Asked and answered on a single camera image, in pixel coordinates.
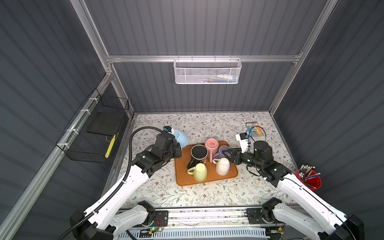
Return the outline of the light blue mug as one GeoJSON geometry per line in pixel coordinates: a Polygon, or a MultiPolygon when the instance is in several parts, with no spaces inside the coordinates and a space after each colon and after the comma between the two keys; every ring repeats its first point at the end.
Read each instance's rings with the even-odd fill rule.
{"type": "Polygon", "coordinates": [[[175,139],[180,144],[181,148],[185,148],[188,145],[189,138],[183,131],[172,129],[172,134],[175,136],[175,139]]]}

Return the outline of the black mug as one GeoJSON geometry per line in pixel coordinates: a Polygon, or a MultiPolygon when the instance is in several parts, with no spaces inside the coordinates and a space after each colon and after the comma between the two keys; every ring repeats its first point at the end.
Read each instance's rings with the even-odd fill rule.
{"type": "Polygon", "coordinates": [[[191,161],[187,168],[193,168],[197,164],[206,164],[208,157],[208,149],[204,145],[195,145],[191,149],[191,161]]]}

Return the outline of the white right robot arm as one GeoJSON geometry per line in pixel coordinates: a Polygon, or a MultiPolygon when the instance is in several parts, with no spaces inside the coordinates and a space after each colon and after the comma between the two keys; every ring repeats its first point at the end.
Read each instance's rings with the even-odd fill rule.
{"type": "Polygon", "coordinates": [[[286,223],[312,240],[363,240],[365,227],[355,215],[347,216],[321,199],[287,167],[276,162],[272,147],[265,141],[254,142],[254,151],[228,149],[224,156],[236,165],[255,167],[261,177],[290,196],[308,214],[293,210],[281,200],[271,198],[262,205],[259,217],[267,224],[286,223]]]}

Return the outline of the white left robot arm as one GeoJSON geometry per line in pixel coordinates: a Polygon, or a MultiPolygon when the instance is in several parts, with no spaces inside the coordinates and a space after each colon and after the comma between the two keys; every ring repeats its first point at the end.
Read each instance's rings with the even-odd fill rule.
{"type": "Polygon", "coordinates": [[[141,224],[150,224],[155,208],[142,201],[132,209],[119,213],[127,199],[156,171],[171,159],[181,158],[189,138],[182,132],[165,127],[136,157],[129,155],[129,165],[121,177],[98,201],[84,212],[76,211],[70,218],[71,227],[59,238],[72,233],[77,240],[113,240],[122,232],[141,224]]]}

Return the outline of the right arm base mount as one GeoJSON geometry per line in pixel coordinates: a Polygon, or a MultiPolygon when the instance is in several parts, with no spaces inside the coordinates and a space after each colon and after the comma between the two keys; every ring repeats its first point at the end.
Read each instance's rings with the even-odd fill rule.
{"type": "Polygon", "coordinates": [[[247,217],[250,224],[284,225],[283,222],[275,218],[273,211],[268,208],[247,208],[244,216],[247,217]]]}

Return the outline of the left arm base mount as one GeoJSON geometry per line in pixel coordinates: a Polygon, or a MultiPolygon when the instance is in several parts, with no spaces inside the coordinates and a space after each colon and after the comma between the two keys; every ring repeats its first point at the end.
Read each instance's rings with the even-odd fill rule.
{"type": "Polygon", "coordinates": [[[135,225],[138,227],[166,227],[168,225],[169,211],[156,210],[154,213],[149,213],[142,224],[135,225]]]}

